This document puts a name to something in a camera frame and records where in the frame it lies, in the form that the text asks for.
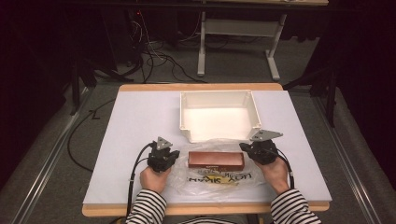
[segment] hand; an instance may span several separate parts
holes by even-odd
[[[280,158],[267,165],[254,162],[262,170],[265,180],[271,185],[276,194],[281,194],[290,189],[288,185],[288,167]]]
[[[166,179],[170,173],[171,168],[164,172],[157,173],[148,166],[140,173],[140,184],[142,185],[142,189],[150,189],[161,194],[165,189]]]

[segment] white plastic tray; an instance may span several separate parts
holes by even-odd
[[[248,140],[261,128],[251,91],[182,91],[180,130],[191,143]]]

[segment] brown box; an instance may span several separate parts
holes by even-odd
[[[242,152],[189,152],[189,168],[206,168],[229,172],[242,171],[244,167],[245,161]]]

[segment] clear plastic bag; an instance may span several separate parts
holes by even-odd
[[[188,167],[189,151],[242,152],[239,143],[241,141],[212,139],[184,146],[168,177],[168,185],[183,195],[210,195],[216,201],[219,199],[224,201],[227,194],[233,193],[239,188],[265,183],[262,171],[246,152],[243,152],[245,168],[240,172],[218,172]]]

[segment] gray carpet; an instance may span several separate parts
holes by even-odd
[[[215,45],[219,43],[210,43],[213,49],[208,49],[206,52],[206,74],[202,80],[213,83],[272,82],[266,61],[262,57],[262,44],[267,43],[268,39],[253,43],[233,42],[223,49],[215,49]],[[317,41],[298,43],[295,39],[279,43],[276,64],[281,76],[281,84],[288,83],[301,75],[316,43]],[[165,46],[156,50],[158,54],[161,51],[172,55],[191,77],[198,78],[195,75],[197,46],[179,46],[177,49]],[[177,81],[174,75],[185,78],[178,68],[175,68],[173,75],[171,63],[158,58],[155,60],[156,64],[164,64],[154,68],[148,81],[174,82]],[[149,67],[146,65],[144,74],[145,76],[149,74]],[[141,72],[138,72],[133,78],[136,82],[140,82],[143,80],[142,76]],[[117,82],[99,80],[98,86],[86,93],[87,101],[81,108],[75,125],[89,114],[89,110],[115,98],[119,85],[120,83]],[[329,130],[321,117],[322,112],[318,109],[316,98],[311,98],[304,90],[291,91],[290,95],[333,198],[330,210],[318,213],[322,221],[370,223],[366,219],[364,209],[361,209],[353,188],[350,187],[350,180],[338,156],[337,145],[331,133],[336,131],[381,221],[396,223],[393,212],[396,206],[395,192],[361,137],[359,129],[348,113],[342,95],[337,92],[334,130]],[[98,110],[96,117],[99,119],[89,117],[82,122],[71,138],[70,149],[74,158],[86,167],[93,168],[95,165],[112,106],[113,103],[110,103]],[[72,118],[68,115],[70,111],[71,102],[68,101],[43,129],[14,175],[2,189],[0,223],[11,223],[17,214],[46,157],[56,145],[58,136]],[[34,209],[28,214],[26,223],[109,223],[113,217],[84,217],[81,214],[82,201],[91,173],[76,166],[70,160],[66,143],[63,144],[61,153],[48,182],[39,194]],[[269,216],[267,214],[262,216],[265,223],[269,223]]]

